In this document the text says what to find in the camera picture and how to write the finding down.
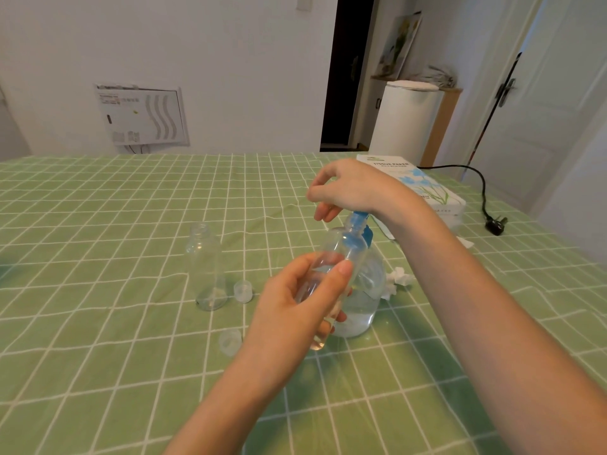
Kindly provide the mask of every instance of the painting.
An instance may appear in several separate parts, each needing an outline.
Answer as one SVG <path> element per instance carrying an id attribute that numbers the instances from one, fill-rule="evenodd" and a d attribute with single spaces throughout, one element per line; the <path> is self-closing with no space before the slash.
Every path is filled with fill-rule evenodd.
<path id="1" fill-rule="evenodd" d="M 420 27 L 421 12 L 397 17 L 392 24 L 375 76 L 398 79 L 411 43 Z"/>

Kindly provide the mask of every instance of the power cord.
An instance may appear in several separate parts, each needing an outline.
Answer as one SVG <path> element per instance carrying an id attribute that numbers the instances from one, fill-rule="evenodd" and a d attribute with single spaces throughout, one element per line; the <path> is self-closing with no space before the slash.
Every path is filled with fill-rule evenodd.
<path id="1" fill-rule="evenodd" d="M 481 178 L 481 181 L 482 181 L 481 210 L 482 210 L 483 215 L 485 216 L 485 228 L 487 230 L 489 230 L 489 232 L 491 234 L 493 234 L 495 236 L 500 236 L 504 232 L 504 229 L 506 228 L 506 224 L 508 223 L 508 217 L 504 217 L 504 218 L 497 217 L 497 219 L 495 219 L 487 213 L 487 208 L 486 208 L 487 196 L 485 195 L 485 189 L 486 189 L 485 177 L 481 174 L 481 172 L 478 169 L 475 169 L 472 166 L 466 166 L 465 164 L 444 164 L 442 166 L 428 166 L 428 167 L 418 166 L 418 169 L 429 170 L 429 169 L 440 169 L 440 168 L 444 168 L 444 167 L 463 167 L 464 169 L 470 169 L 479 175 L 479 177 Z"/>

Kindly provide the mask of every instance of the left hand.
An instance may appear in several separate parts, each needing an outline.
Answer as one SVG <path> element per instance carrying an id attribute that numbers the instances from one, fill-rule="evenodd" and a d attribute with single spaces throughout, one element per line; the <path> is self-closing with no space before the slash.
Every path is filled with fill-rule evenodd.
<path id="1" fill-rule="evenodd" d="M 232 366 L 254 380 L 262 396 L 274 396 L 304 359 L 315 333 L 352 275 L 352 262 L 335 265 L 306 300 L 295 294 L 316 255 L 302 255 L 266 282 L 251 326 Z M 342 314 L 338 320 L 343 321 Z"/>

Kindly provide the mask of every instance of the door handle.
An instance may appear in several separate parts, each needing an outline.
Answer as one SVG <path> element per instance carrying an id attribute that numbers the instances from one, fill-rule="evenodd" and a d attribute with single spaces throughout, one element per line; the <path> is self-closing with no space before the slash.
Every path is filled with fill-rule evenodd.
<path id="1" fill-rule="evenodd" d="M 352 63 L 350 64 L 350 79 L 352 80 L 352 82 L 354 82 L 356 80 L 356 68 L 358 67 L 358 56 L 356 56 L 354 58 L 354 60 L 352 60 Z"/>
<path id="2" fill-rule="evenodd" d="M 511 78 L 510 81 L 504 86 L 504 90 L 501 93 L 501 99 L 500 99 L 500 103 L 498 104 L 499 107 L 503 107 L 504 104 L 506 103 L 506 99 L 508 98 L 508 94 L 510 93 L 510 90 L 512 89 L 516 89 L 516 87 L 514 86 L 514 83 L 516 82 L 516 78 Z"/>

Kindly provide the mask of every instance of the hand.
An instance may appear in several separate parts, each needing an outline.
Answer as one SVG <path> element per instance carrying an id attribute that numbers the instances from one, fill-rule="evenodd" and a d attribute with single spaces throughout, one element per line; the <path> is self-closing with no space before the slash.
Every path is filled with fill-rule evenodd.
<path id="1" fill-rule="evenodd" d="M 274 396 L 304 359 L 315 333 L 352 275 L 352 262 L 333 267 L 314 293 L 297 304 L 294 296 L 316 254 L 293 260 L 269 279 L 233 365 L 257 383 L 261 396 Z M 345 315 L 338 317 L 343 321 Z"/>
<path id="2" fill-rule="evenodd" d="M 332 177 L 337 180 L 327 184 Z M 312 181 L 306 197 L 318 203 L 315 220 L 330 222 L 342 209 L 382 215 L 393 198 L 409 195 L 394 177 L 363 162 L 347 158 L 330 162 Z"/>

